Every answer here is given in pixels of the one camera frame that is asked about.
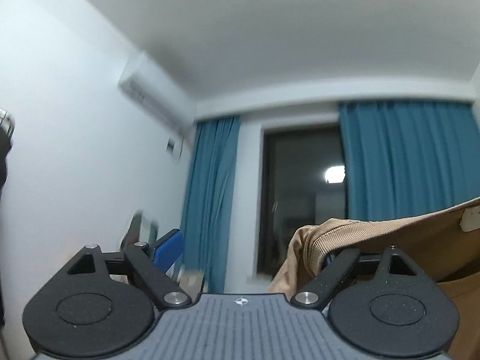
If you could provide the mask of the left blue curtain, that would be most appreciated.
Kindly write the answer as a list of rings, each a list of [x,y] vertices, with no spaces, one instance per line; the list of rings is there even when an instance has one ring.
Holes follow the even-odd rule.
[[[238,116],[197,125],[185,191],[182,264],[212,293],[224,291],[240,126]]]

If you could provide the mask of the dark window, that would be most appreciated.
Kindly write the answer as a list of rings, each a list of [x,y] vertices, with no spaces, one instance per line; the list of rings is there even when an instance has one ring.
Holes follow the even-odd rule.
[[[264,132],[256,273],[273,276],[304,225],[347,216],[344,154],[338,124]]]

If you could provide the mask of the blue curtain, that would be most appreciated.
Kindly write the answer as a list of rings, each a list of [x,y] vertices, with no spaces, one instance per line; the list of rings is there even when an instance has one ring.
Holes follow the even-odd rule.
[[[381,221],[479,196],[479,126],[470,104],[340,104],[347,215]]]
[[[238,116],[197,125],[185,191],[182,264],[212,293],[224,291],[240,126]]]

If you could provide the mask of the wall socket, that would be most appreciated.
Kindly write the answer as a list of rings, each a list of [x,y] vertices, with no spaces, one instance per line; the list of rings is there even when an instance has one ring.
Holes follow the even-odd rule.
[[[180,159],[183,152],[183,140],[176,141],[172,138],[168,139],[166,150],[175,159]]]

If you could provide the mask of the white air conditioner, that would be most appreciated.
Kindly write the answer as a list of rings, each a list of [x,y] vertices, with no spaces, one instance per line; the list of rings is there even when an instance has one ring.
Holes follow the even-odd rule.
[[[146,52],[128,59],[118,80],[118,87],[174,131],[186,133],[194,125],[195,103]]]

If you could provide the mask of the right blue curtain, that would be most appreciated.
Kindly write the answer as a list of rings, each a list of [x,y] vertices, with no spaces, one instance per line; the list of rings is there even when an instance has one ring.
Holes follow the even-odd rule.
[[[381,221],[479,196],[479,126],[470,104],[340,104],[347,215]]]

